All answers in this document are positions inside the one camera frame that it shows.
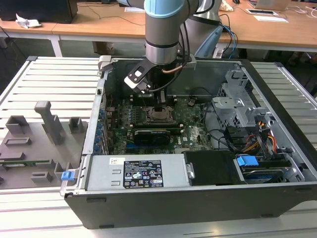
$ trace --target copper pipe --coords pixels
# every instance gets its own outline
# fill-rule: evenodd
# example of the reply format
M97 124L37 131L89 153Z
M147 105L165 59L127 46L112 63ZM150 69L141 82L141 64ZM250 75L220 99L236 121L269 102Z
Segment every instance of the copper pipe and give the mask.
M165 74L171 74L171 73L175 73L175 72L177 72L177 71L179 71L179 70L181 70L182 69L182 65L180 65L179 67L176 67L176 68L174 68L174 69L171 69L171 70L165 70L165 69L162 69L162 72L163 73L165 73Z

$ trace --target power supply label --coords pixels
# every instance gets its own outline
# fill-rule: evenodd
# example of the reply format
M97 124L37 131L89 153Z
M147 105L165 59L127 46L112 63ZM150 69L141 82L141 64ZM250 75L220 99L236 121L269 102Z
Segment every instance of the power supply label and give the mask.
M164 187L160 160L125 161L123 186L125 188Z

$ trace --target laptop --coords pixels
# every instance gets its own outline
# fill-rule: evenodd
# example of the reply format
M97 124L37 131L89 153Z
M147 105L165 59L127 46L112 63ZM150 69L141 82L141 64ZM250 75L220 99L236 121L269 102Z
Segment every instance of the laptop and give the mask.
M285 10L292 0L249 0L256 9Z

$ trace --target desk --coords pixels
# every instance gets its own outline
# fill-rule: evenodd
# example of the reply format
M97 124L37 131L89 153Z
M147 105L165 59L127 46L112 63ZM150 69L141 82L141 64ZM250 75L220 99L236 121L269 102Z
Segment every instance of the desk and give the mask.
M52 43L55 56L62 57L60 40L101 41L101 42L127 42L143 43L145 37L145 18L143 13L124 12L123 7L91 6L86 3L78 4L78 14L72 24L42 23L42 28L24 29L15 22L0 22L0 25L11 37L49 39ZM294 5L308 10L305 6L317 6L314 3L292 2ZM241 0L242 9L251 8L246 0ZM288 10L281 16L287 16L289 23L260 22L253 15L248 15L241 9L227 13L230 17L232 30L239 37L239 48L317 52L317 31L314 26L317 18L309 18ZM224 24L228 24L225 16L221 17ZM227 33L222 34L217 45L217 51L222 51L230 38Z
M228 14L231 29L239 38L238 48L317 52L317 18L309 18L305 14L294 12L299 10L294 6L308 10L310 14L311 10L305 7L317 6L317 3L291 2L288 7L290 10L282 13L275 11L279 16L287 17L289 23L256 20L253 14L244 12L245 9L252 8L246 0L234 5L241 9L236 8L234 12L220 11L219 15ZM222 16L221 19L224 25L228 25L226 16ZM217 50L224 49L229 41L229 34L222 34Z

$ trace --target green circuit board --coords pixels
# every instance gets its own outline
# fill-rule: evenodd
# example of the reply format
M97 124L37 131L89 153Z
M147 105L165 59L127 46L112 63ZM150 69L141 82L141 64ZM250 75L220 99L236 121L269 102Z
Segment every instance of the green circuit board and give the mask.
M130 124L144 124L146 122L146 110L149 107L133 106L129 101L122 100L115 106L115 113L108 119L109 130L112 137L111 154L179 154L186 150L211 150L212 144L208 140L207 132L204 128L202 118L204 114L204 103L188 106L188 97L180 98L175 106L169 110L173 115L175 124L182 124L180 128L151 128L149 130L169 130L171 131L168 145L161 146L137 146L134 144L134 131L138 130L130 127Z

